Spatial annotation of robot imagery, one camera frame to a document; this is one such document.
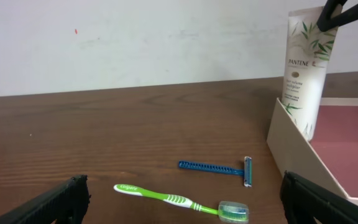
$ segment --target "brown oval logo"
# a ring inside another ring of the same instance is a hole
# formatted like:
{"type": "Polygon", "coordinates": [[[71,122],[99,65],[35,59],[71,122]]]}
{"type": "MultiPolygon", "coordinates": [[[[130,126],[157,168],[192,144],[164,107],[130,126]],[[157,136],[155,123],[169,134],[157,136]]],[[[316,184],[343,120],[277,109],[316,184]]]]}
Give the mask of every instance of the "brown oval logo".
{"type": "Polygon", "coordinates": [[[291,75],[292,75],[292,77],[294,77],[294,78],[298,78],[298,77],[299,77],[299,73],[298,73],[298,72],[293,72],[291,75]]]}

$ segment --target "blue disposable razor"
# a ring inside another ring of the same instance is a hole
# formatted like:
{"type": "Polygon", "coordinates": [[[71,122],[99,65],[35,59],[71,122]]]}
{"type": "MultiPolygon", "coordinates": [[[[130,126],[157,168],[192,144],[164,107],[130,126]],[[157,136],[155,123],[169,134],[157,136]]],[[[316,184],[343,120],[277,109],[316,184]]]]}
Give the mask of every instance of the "blue disposable razor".
{"type": "Polygon", "coordinates": [[[190,161],[179,161],[179,168],[182,169],[191,169],[205,172],[214,172],[217,174],[229,174],[229,175],[239,175],[244,178],[244,186],[252,186],[252,158],[246,156],[244,158],[244,170],[234,169],[227,166],[218,166],[212,164],[204,164],[200,162],[190,162],[190,161]]]}

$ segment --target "toothbrush head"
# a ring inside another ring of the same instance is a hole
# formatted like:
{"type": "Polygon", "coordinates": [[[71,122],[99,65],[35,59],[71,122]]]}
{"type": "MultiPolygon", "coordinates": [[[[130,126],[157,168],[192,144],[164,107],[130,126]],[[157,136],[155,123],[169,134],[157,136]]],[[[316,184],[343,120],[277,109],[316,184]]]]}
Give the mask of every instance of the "toothbrush head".
{"type": "Polygon", "coordinates": [[[221,221],[227,223],[248,223],[248,206],[237,202],[219,203],[218,215],[221,221]]]}

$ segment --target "colgate logo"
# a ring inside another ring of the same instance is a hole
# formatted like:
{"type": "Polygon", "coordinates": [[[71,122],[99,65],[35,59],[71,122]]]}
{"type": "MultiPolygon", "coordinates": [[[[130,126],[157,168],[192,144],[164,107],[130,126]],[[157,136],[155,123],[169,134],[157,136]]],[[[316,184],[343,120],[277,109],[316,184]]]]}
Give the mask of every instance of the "colgate logo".
{"type": "Polygon", "coordinates": [[[121,185],[121,188],[126,189],[126,190],[137,190],[137,187],[134,186],[130,186],[130,185],[121,185]]]}

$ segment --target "box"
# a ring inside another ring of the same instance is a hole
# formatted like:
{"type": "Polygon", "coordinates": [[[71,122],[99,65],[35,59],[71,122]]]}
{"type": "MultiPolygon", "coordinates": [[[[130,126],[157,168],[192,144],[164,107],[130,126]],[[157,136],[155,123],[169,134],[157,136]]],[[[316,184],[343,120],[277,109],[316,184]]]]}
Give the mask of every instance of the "box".
{"type": "Polygon", "coordinates": [[[286,170],[358,205],[358,98],[323,98],[308,142],[276,100],[267,144],[286,170]]]}

